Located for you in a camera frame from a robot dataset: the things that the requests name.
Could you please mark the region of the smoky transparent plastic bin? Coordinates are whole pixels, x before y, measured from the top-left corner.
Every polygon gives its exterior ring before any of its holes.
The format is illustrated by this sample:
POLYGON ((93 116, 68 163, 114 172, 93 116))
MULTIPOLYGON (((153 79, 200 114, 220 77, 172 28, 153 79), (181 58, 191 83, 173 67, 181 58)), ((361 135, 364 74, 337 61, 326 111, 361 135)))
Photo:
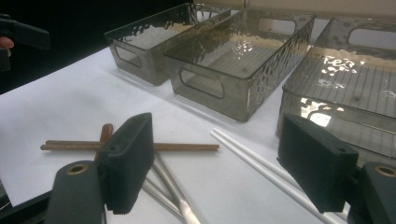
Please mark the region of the smoky transparent plastic bin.
POLYGON ((334 18, 290 74, 283 115, 315 122, 368 161, 396 166, 396 21, 334 18))
POLYGON ((246 121, 305 56, 313 14, 246 8, 169 49, 174 93, 246 121))
POLYGON ((164 53, 228 18, 226 6, 185 3, 105 33, 118 68, 159 86, 168 78, 164 53))

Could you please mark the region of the brown wooden chopstick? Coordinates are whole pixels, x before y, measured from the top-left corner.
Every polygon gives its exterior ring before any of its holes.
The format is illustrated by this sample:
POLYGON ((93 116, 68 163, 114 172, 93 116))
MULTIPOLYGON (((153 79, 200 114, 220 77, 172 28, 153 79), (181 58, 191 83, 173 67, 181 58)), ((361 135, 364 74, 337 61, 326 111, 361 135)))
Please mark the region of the brown wooden chopstick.
MULTIPOLYGON (((104 145, 103 142, 93 142, 93 141, 49 140, 40 148, 42 150, 99 150, 103 145, 104 145)), ((154 148, 160 151, 217 150, 219 148, 219 145, 155 143, 154 148)))

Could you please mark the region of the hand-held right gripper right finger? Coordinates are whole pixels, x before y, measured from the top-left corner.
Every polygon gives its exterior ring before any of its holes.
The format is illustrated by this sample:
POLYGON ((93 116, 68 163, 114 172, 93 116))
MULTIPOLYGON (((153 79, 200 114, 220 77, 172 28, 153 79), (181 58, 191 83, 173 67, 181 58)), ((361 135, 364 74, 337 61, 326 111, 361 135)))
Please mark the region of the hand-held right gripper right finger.
POLYGON ((358 157, 315 122, 292 114, 283 117, 277 159, 320 213, 343 210, 345 183, 358 157))

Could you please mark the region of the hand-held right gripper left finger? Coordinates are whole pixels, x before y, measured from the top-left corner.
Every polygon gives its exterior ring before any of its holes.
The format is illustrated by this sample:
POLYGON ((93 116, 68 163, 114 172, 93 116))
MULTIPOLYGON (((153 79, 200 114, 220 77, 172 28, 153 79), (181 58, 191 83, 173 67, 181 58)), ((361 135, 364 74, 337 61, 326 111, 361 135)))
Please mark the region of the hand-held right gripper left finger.
POLYGON ((114 215, 128 214, 154 161, 152 115, 127 119, 99 150, 105 205, 114 215))

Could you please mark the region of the beige wooden furniture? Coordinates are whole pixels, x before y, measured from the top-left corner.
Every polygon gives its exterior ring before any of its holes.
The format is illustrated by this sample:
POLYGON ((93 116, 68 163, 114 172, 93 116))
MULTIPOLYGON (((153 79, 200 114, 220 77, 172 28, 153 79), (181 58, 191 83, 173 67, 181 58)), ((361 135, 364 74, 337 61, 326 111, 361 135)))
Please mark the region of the beige wooden furniture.
POLYGON ((194 3, 314 13, 320 18, 396 20, 396 0, 193 0, 194 3))

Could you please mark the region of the white table sheet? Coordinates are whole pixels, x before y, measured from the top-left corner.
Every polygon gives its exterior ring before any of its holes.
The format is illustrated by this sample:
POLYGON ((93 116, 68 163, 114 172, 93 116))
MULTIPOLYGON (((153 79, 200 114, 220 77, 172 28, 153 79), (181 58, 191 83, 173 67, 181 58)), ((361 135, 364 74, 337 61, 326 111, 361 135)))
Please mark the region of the white table sheet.
POLYGON ((49 191, 56 172, 91 152, 45 152, 54 140, 98 140, 103 124, 120 126, 149 112, 157 142, 217 144, 219 150, 161 157, 202 224, 321 224, 320 219, 225 145, 234 140, 276 162, 276 89, 247 122, 229 119, 120 70, 109 49, 0 95, 0 180, 13 205, 49 191))

